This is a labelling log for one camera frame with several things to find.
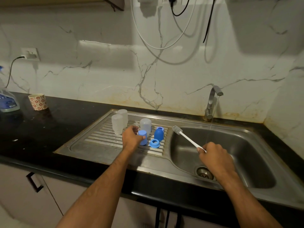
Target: backsplash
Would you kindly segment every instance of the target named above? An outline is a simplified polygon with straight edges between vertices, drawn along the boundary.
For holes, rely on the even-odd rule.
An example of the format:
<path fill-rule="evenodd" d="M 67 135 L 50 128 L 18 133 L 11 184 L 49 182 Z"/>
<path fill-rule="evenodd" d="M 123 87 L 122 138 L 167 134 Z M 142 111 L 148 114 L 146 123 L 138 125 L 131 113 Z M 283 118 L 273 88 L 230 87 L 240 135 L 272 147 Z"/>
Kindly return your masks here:
<path fill-rule="evenodd" d="M 156 47 L 176 39 L 193 7 L 175 22 L 168 5 L 134 3 L 139 31 Z M 216 117 L 263 122 L 304 36 L 304 0 L 217 0 L 203 44 L 211 0 L 198 0 L 186 35 L 155 50 L 126 5 L 2 11 L 0 78 L 7 82 L 21 47 L 34 47 L 41 61 L 16 61 L 9 90 L 204 115 L 216 84 L 224 93 Z"/>
<path fill-rule="evenodd" d="M 265 119 L 265 125 L 304 159 L 304 50 L 299 54 Z"/>

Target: faucet spout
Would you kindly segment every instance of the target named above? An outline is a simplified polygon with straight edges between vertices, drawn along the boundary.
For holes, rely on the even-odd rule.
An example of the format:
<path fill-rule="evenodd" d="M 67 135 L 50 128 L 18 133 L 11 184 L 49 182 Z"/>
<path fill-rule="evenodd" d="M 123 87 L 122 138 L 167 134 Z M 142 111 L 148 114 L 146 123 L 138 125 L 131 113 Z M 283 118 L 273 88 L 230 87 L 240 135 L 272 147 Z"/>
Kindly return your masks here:
<path fill-rule="evenodd" d="M 206 121 L 210 121 L 213 118 L 211 110 L 212 110 L 212 104 L 214 101 L 215 93 L 218 96 L 224 95 L 220 87 L 215 86 L 215 85 L 212 86 L 212 89 L 211 89 L 210 95 L 209 95 L 209 99 L 208 99 L 207 108 L 205 109 L 205 116 L 203 117 L 203 119 Z"/>

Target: hand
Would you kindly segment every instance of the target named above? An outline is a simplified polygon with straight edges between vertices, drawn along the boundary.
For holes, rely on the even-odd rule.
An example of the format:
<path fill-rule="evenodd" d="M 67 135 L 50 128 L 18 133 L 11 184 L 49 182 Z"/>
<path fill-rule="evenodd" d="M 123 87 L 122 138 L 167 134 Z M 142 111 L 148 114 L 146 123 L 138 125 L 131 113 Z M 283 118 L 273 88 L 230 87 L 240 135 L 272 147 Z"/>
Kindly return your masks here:
<path fill-rule="evenodd" d="M 238 178 L 233 159 L 227 153 L 226 149 L 223 149 L 221 145 L 214 144 L 213 142 L 205 144 L 203 148 L 207 151 L 206 153 L 203 149 L 197 148 L 200 154 L 200 160 L 207 166 L 222 186 L 225 184 L 225 181 L 230 181 L 232 177 Z"/>
<path fill-rule="evenodd" d="M 123 132 L 123 150 L 133 153 L 145 136 L 136 135 L 138 126 L 129 126 Z"/>

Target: black plug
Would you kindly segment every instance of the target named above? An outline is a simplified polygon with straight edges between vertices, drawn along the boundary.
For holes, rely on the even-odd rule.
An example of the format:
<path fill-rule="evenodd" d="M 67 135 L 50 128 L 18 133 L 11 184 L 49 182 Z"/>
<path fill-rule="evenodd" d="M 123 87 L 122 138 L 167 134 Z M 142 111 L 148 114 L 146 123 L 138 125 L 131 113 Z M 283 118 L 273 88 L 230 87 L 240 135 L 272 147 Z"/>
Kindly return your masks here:
<path fill-rule="evenodd" d="M 171 8 L 173 7 L 173 3 L 176 2 L 177 0 L 169 0 Z"/>

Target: black countertop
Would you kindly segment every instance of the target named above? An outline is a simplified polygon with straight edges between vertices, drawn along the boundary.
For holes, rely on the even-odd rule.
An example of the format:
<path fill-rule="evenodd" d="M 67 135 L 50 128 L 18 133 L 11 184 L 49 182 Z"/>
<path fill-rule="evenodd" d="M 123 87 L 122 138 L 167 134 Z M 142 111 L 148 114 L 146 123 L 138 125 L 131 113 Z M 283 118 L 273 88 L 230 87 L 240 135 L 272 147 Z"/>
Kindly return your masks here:
<path fill-rule="evenodd" d="M 34 111 L 27 94 L 15 93 L 20 110 L 0 113 L 0 162 L 89 186 L 107 165 L 53 153 L 110 109 L 201 120 L 200 116 L 47 97 L 49 108 Z M 263 124 L 214 119 L 245 126 L 260 134 L 289 168 L 304 181 L 304 160 Z M 238 227 L 233 206 L 223 191 L 211 190 L 146 173 L 127 170 L 122 196 L 223 226 Z M 283 225 L 304 227 L 304 211 L 265 201 L 260 203 Z"/>

